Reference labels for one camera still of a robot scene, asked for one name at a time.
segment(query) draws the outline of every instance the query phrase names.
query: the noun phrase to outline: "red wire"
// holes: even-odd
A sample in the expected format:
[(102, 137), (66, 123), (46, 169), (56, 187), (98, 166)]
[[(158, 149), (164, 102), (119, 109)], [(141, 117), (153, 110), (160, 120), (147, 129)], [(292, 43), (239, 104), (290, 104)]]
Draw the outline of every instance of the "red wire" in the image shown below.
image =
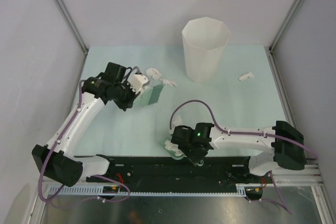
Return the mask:
[(124, 180), (122, 179), (121, 174), (117, 173), (116, 175), (119, 177), (119, 182), (124, 184)]
[(261, 178), (261, 183), (262, 183), (263, 188), (267, 186), (267, 181), (264, 178)]

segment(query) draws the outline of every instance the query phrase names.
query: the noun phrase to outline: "white paper scrap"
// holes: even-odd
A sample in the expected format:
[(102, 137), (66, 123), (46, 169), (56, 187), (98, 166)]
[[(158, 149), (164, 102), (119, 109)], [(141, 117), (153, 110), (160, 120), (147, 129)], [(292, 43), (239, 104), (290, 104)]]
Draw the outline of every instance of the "white paper scrap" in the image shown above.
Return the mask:
[(160, 81), (162, 81), (163, 84), (169, 85), (172, 88), (177, 87), (177, 84), (176, 84), (175, 81), (170, 81), (170, 80), (167, 80), (167, 79), (160, 79)]
[(245, 81), (248, 78), (253, 78), (254, 75), (252, 74), (252, 72), (249, 72), (247, 74), (242, 75), (241, 77), (238, 78), (239, 81)]
[(176, 157), (180, 157), (180, 156), (183, 155), (183, 152), (178, 148), (178, 145), (177, 144), (172, 144), (172, 142), (170, 142), (170, 140), (166, 140), (164, 142), (164, 148), (167, 151), (174, 152)]
[(175, 127), (176, 127), (176, 126), (180, 126), (180, 125), (182, 125), (182, 118), (181, 118), (180, 115), (177, 115), (177, 116), (175, 117), (175, 119), (173, 120), (173, 122), (172, 122), (172, 129), (169, 130), (169, 134), (172, 135), (172, 134), (174, 133), (174, 129), (175, 129)]
[(159, 80), (162, 74), (156, 68), (149, 68), (146, 70), (146, 74), (152, 77), (154, 80)]

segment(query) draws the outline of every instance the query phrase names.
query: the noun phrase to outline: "green sponge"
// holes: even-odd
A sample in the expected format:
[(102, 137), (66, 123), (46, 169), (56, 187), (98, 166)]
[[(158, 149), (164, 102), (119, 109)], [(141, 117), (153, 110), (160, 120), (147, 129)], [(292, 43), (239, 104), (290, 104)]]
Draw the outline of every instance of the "green sponge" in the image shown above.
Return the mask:
[(134, 105), (139, 104), (143, 107), (157, 103), (164, 85), (159, 84), (153, 87), (146, 87), (146, 90), (135, 101)]

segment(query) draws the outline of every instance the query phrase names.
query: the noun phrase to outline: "metal frame bar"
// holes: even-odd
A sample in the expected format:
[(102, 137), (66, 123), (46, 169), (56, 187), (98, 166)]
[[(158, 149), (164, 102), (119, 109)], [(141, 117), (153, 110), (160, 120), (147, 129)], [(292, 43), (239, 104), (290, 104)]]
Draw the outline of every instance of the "metal frame bar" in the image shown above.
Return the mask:
[(82, 49), (83, 53), (85, 54), (85, 56), (88, 53), (88, 48), (85, 45), (82, 36), (80, 35), (75, 22), (73, 21), (73, 19), (70, 16), (70, 13), (68, 12), (68, 9), (66, 8), (63, 0), (54, 0), (59, 11), (61, 12), (65, 22), (67, 23), (67, 25), (69, 26), (71, 32), (73, 33), (78, 45), (80, 46), (80, 48)]
[[(275, 61), (274, 52), (271, 49), (268, 49), (266, 50), (266, 54), (267, 54), (267, 58), (269, 61), (269, 65), (271, 67), (274, 81), (276, 83), (276, 87), (277, 87), (278, 94), (280, 97), (282, 109), (284, 110), (284, 113), (285, 113), (286, 120), (291, 125), (296, 127), (296, 123), (293, 117), (293, 113), (292, 113), (289, 99), (286, 93), (286, 89), (281, 79), (281, 75), (280, 75), (279, 69)], [(323, 224), (336, 223), (335, 212), (332, 208), (332, 205), (331, 205), (327, 190), (324, 186), (321, 174), (320, 174), (320, 181), (318, 181), (318, 184), (312, 185), (311, 190), (313, 191), (315, 202), (316, 202), (322, 223)]]
[(274, 40), (272, 41), (272, 43), (270, 45), (271, 52), (273, 52), (275, 47), (278, 45), (278, 42), (279, 42), (280, 38), (283, 36), (285, 31), (287, 30), (287, 28), (290, 25), (294, 15), (298, 11), (298, 9), (301, 6), (303, 1), (304, 0), (294, 0), (292, 5), (290, 6), (289, 11), (285, 16), (285, 19), (283, 20), (279, 30), (277, 31), (277, 34), (274, 37)]
[(38, 199), (36, 196), (35, 204), (32, 213), (30, 214), (30, 220), (28, 224), (40, 224), (43, 216), (45, 203)]

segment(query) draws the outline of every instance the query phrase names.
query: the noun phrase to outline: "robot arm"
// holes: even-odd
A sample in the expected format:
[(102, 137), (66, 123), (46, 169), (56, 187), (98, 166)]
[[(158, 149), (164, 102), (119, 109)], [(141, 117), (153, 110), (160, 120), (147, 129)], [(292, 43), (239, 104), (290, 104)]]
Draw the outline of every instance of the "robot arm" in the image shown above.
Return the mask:
[(68, 187), (80, 178), (103, 175), (109, 167), (109, 161), (102, 156), (75, 158), (76, 147), (91, 121), (108, 101), (126, 110), (133, 106), (133, 101), (142, 88), (149, 84), (141, 73), (133, 75), (128, 81), (124, 75), (126, 68), (108, 63), (105, 72), (84, 81), (81, 88), (81, 104), (70, 112), (57, 133), (47, 145), (36, 145), (32, 151), (35, 163), (41, 172), (45, 159), (55, 142), (54, 149), (44, 175)]
[(188, 126), (177, 126), (171, 142), (189, 160), (196, 165), (209, 150), (215, 148), (248, 148), (261, 151), (249, 159), (248, 167), (251, 174), (264, 176), (277, 167), (291, 170), (305, 168), (303, 149), (272, 136), (289, 137), (303, 144), (303, 135), (284, 121), (277, 121), (276, 126), (256, 130), (227, 129), (226, 132), (214, 127), (211, 123), (197, 123), (195, 129)]

